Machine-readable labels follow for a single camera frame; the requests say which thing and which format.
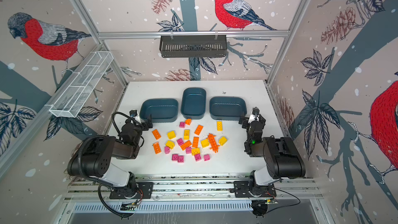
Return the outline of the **pink lego top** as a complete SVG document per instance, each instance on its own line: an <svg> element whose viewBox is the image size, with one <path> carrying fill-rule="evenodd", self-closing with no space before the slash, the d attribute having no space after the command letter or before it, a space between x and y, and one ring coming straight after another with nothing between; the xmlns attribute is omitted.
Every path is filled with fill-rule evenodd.
<svg viewBox="0 0 398 224"><path fill-rule="evenodd" d="M180 122L179 127L180 128L185 128L185 125L186 125L186 123L182 121L182 122Z"/></svg>

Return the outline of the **orange long lego diagonal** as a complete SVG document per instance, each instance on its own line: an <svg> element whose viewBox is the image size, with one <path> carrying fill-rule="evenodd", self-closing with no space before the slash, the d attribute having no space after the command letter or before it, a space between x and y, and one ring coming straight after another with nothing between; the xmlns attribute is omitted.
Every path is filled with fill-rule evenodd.
<svg viewBox="0 0 398 224"><path fill-rule="evenodd" d="M187 147L190 147L191 145L192 145L191 141L188 140L188 141L186 141L185 143L183 143L183 144L180 146L180 148L181 148L182 150L186 150L186 148L187 148Z"/></svg>

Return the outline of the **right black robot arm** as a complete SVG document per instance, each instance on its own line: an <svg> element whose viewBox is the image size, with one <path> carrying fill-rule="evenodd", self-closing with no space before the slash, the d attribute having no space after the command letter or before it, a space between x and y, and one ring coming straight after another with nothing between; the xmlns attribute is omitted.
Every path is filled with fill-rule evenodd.
<svg viewBox="0 0 398 224"><path fill-rule="evenodd" d="M262 158L265 167L250 173L248 191L255 197L270 195L271 185L281 179L303 178L305 164L290 137L263 136L266 119L257 107L249 117L241 117L239 124L246 130L244 152L252 158Z"/></svg>

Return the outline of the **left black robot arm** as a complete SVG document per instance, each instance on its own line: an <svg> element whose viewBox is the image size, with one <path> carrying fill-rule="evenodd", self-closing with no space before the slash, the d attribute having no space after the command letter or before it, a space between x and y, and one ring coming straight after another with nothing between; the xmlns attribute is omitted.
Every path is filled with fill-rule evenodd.
<svg viewBox="0 0 398 224"><path fill-rule="evenodd" d="M137 183L132 172L112 163L112 158L132 160L138 157L145 143L143 132L153 128L151 115L141 122L138 118L136 110L128 115L112 113L117 136L97 135L85 139L68 163L68 175L106 186L111 199L149 199L152 183Z"/></svg>

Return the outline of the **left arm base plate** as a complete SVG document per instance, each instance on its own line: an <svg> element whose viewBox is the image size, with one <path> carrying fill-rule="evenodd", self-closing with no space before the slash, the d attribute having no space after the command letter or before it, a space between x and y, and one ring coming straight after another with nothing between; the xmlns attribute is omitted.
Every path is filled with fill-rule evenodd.
<svg viewBox="0 0 398 224"><path fill-rule="evenodd" d="M153 182L143 182L133 183L125 187L112 188L109 198L112 200L150 199L153 186Z"/></svg>

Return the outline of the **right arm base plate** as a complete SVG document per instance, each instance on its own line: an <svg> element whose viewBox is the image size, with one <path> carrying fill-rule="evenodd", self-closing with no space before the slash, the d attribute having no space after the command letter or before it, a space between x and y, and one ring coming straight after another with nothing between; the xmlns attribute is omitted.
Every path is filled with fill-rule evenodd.
<svg viewBox="0 0 398 224"><path fill-rule="evenodd" d="M236 198L275 198L276 192L272 185L258 186L247 180L233 182L233 189Z"/></svg>

